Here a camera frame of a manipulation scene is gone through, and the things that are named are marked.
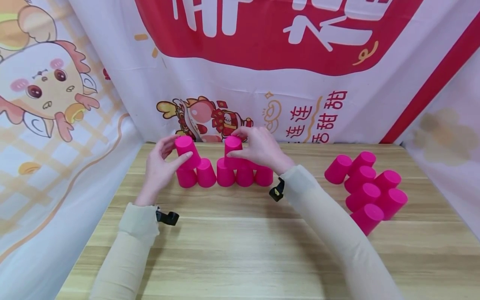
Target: fabric backdrop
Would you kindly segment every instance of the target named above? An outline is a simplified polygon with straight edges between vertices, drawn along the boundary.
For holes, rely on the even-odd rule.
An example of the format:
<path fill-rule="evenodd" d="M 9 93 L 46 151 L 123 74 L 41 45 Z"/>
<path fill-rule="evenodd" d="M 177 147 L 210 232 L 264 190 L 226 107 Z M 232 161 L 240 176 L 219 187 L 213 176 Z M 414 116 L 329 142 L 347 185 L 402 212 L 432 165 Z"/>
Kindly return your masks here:
<path fill-rule="evenodd" d="M 480 11 L 477 0 L 71 3 L 149 141 L 261 125 L 283 142 L 378 143 Z"/>
<path fill-rule="evenodd" d="M 480 240 L 480 50 L 401 137 Z"/>
<path fill-rule="evenodd" d="M 143 143 L 67 0 L 0 1 L 0 299 L 52 300 Z"/>

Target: wooden table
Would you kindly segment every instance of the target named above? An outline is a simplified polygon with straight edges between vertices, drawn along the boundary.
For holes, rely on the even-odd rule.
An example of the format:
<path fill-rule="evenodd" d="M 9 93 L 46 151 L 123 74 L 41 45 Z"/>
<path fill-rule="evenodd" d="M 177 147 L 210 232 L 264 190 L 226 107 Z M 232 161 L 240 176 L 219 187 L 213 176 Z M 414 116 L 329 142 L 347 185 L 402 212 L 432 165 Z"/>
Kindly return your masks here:
<path fill-rule="evenodd" d="M 323 188 L 345 207 L 347 192 L 323 178 L 340 153 L 377 155 L 375 168 L 392 168 L 409 203 L 370 235 L 406 300 L 480 297 L 480 247 L 448 202 L 407 152 L 394 145 L 284 144 Z M 96 227 L 58 300 L 86 300 L 117 234 L 128 202 L 139 192 L 147 154 L 139 152 L 108 210 Z M 198 144 L 213 163 L 221 144 Z M 176 180 L 158 200 L 175 211 L 175 227 L 160 225 L 150 251 L 139 299 L 350 299 L 336 263 L 286 199 L 274 202 L 268 188 L 238 186 L 184 190 Z"/>

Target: forearm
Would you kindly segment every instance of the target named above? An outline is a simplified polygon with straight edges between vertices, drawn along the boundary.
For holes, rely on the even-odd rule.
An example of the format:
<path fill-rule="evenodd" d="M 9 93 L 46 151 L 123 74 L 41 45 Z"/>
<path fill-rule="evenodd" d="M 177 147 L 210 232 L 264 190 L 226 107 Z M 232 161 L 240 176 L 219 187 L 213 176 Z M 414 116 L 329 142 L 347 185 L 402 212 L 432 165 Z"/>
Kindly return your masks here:
<path fill-rule="evenodd" d="M 155 237 L 155 206 L 128 204 L 119 232 L 95 279 L 90 300 L 134 300 Z"/>
<path fill-rule="evenodd" d="M 403 299 L 367 237 L 304 167 L 293 167 L 281 178 L 289 203 L 339 261 L 353 299 Z"/>

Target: red stripe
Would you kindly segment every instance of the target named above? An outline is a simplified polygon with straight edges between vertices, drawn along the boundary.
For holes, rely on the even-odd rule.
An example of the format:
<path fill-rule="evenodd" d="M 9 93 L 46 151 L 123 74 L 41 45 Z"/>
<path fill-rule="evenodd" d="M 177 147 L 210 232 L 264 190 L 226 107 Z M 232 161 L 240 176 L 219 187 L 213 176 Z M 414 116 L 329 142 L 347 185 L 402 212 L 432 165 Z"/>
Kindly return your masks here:
<path fill-rule="evenodd" d="M 390 128 L 381 144 L 392 144 L 407 129 L 415 118 L 427 107 L 443 87 L 460 70 L 467 60 L 480 48 L 480 13 L 453 45 L 442 62 L 433 71 L 425 84 L 410 101 L 395 124 Z"/>

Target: black clip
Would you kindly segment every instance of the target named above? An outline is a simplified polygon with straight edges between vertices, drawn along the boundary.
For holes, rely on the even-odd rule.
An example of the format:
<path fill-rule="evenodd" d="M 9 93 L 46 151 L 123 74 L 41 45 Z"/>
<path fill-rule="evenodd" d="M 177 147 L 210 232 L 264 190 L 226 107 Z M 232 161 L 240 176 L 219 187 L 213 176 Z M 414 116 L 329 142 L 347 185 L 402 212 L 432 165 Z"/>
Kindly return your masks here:
<path fill-rule="evenodd" d="M 169 212 L 168 215 L 160 211 L 156 211 L 156 221 L 165 223 L 167 225 L 175 226 L 179 220 L 180 216 L 177 213 Z"/>
<path fill-rule="evenodd" d="M 270 197 L 275 200 L 275 202 L 278 202 L 283 198 L 283 189 L 285 188 L 285 181 L 283 181 L 283 179 L 280 177 L 278 179 L 280 180 L 280 183 L 276 187 L 272 188 L 268 193 Z"/>

